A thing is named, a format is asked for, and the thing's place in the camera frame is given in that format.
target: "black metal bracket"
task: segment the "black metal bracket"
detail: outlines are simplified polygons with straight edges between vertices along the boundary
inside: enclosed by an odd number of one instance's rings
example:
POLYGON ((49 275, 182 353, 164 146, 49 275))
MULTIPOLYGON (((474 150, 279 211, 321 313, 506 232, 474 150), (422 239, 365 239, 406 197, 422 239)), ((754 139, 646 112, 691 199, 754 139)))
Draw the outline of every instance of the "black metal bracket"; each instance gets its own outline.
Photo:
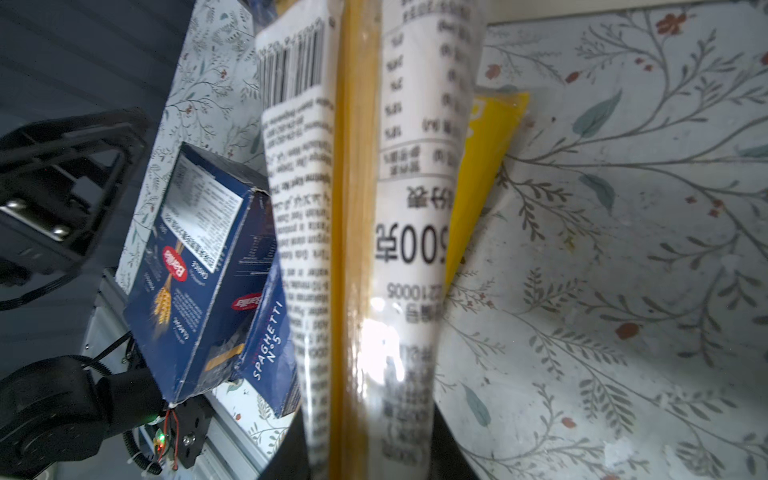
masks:
POLYGON ((129 109, 36 122, 0 137, 2 283, 86 261, 148 154, 148 127, 141 110, 129 109))
POLYGON ((175 428, 171 428, 171 433, 172 438, 175 438, 176 434, 179 435, 177 455, 179 463, 185 468, 192 468, 197 456, 203 451, 208 426, 214 413, 214 408, 202 395, 192 397, 176 407, 180 431, 177 433, 175 428))

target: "barcode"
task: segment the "barcode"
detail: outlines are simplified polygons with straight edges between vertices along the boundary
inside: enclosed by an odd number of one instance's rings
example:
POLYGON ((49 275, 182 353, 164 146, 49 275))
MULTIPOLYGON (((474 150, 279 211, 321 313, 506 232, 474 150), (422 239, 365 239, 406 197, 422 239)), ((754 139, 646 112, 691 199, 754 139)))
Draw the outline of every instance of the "barcode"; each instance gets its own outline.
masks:
POLYGON ((259 79, 265 110, 320 84, 324 32, 325 24, 318 19, 285 44, 272 44, 259 55, 259 79))

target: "floral wallpaper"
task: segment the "floral wallpaper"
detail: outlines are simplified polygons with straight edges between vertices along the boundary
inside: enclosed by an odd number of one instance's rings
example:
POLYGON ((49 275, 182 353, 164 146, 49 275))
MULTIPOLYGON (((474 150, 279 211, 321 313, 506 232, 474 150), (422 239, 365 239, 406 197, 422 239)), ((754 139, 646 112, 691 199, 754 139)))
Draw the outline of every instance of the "floral wallpaper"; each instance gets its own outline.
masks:
MULTIPOLYGON (((181 141, 263 169, 250 16, 200 0, 118 280, 181 141)), ((768 478, 768 2, 492 26, 531 92, 446 301, 435 399, 481 478, 768 478)), ((214 395, 271 455, 248 386, 214 395)))

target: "green led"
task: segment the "green led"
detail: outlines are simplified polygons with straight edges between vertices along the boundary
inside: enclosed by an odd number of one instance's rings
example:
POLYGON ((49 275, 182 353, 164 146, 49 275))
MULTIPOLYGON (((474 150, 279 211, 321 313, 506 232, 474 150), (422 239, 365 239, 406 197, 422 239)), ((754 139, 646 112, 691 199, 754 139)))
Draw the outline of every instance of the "green led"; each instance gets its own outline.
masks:
POLYGON ((165 444, 165 434, 162 430, 157 430, 157 433, 154 434, 154 444, 160 446, 165 444))

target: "yellow package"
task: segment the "yellow package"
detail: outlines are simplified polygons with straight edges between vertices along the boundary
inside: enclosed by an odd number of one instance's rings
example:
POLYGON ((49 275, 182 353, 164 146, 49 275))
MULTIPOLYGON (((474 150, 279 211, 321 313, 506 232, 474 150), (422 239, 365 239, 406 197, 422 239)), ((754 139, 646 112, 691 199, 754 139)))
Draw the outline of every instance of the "yellow package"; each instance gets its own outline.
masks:
POLYGON ((451 215, 446 292, 527 106, 528 93, 475 96, 451 215))

